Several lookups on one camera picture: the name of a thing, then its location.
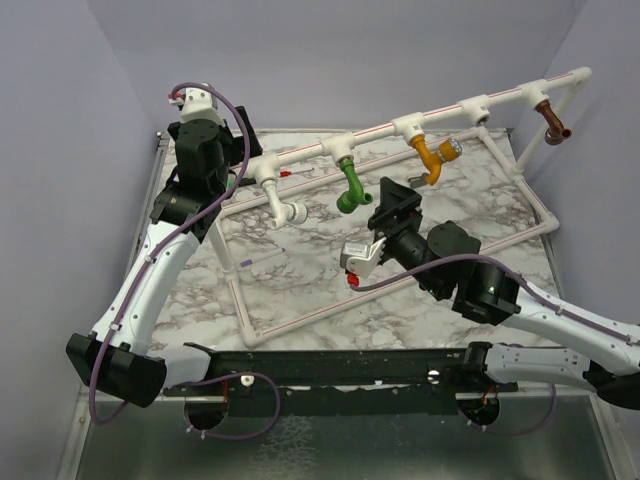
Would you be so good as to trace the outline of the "green plastic faucet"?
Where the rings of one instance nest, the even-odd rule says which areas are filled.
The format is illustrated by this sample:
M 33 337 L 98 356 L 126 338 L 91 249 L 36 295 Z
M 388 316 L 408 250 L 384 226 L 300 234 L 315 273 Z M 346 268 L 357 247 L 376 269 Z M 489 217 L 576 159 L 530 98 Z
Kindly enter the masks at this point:
M 343 157 L 338 161 L 338 166 L 348 183 L 348 189 L 336 200 L 338 210 L 343 214 L 351 214 L 358 206 L 371 204 L 373 195 L 365 191 L 355 170 L 353 157 Z

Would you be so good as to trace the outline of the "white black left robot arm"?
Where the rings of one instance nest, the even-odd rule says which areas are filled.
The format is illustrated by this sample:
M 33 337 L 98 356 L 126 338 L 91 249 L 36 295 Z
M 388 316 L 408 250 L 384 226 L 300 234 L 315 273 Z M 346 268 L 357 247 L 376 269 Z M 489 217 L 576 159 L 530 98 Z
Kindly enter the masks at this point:
M 165 388 L 188 383 L 206 395 L 221 371 L 195 347 L 151 357 L 151 337 L 178 274 L 221 212 L 231 168 L 262 154 L 254 130 L 232 135 L 212 114 L 173 122 L 176 165 L 157 195 L 139 254 L 108 311 L 90 334 L 73 334 L 66 354 L 82 383 L 139 407 Z

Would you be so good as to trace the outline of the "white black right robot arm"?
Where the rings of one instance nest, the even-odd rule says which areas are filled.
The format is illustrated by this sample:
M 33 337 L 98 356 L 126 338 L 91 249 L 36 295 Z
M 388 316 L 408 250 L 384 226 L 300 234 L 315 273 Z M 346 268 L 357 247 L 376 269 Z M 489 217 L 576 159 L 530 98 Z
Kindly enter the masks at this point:
M 422 198 L 388 177 L 381 179 L 380 203 L 368 227 L 381 245 L 382 262 L 403 272 L 380 287 L 415 279 L 435 300 L 478 324 L 502 325 L 558 344 L 559 354 L 533 353 L 530 360 L 492 346 L 484 357 L 459 367 L 461 383 L 481 391 L 493 381 L 568 383 L 594 391 L 614 406 L 639 407 L 639 328 L 565 302 L 480 252 L 481 242 L 452 221 L 419 231 Z

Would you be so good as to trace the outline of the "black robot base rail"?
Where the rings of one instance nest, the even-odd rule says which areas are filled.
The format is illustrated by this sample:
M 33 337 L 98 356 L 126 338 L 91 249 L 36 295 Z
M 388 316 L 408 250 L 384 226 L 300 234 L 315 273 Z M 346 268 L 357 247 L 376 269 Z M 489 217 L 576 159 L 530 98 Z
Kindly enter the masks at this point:
M 453 415 L 456 397 L 513 392 L 486 373 L 489 345 L 416 350 L 211 351 L 207 379 L 225 385 L 180 385 L 168 397 L 225 396 L 238 417 Z

